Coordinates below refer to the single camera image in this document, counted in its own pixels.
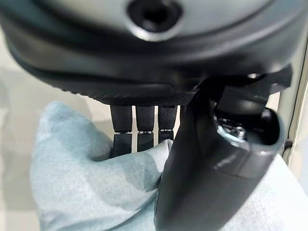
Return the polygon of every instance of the blue towel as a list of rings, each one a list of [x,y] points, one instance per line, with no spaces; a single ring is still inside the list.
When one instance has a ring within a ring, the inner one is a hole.
[[[31,184],[42,231],[155,231],[157,184],[172,141],[109,159],[112,141],[60,102],[44,110]],[[307,231],[308,198],[280,156],[222,231]]]

